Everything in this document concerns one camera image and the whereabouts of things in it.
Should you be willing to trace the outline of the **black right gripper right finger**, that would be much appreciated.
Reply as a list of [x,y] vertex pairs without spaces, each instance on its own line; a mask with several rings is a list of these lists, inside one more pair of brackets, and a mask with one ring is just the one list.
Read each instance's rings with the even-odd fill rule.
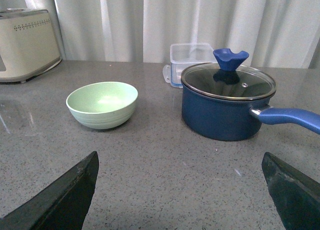
[[319,229],[320,184],[269,152],[261,167],[285,229]]

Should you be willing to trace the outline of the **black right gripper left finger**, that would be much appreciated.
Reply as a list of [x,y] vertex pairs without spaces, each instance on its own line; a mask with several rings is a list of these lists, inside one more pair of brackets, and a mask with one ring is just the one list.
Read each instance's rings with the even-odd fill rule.
[[82,229],[99,171],[93,151],[32,199],[1,218],[1,229]]

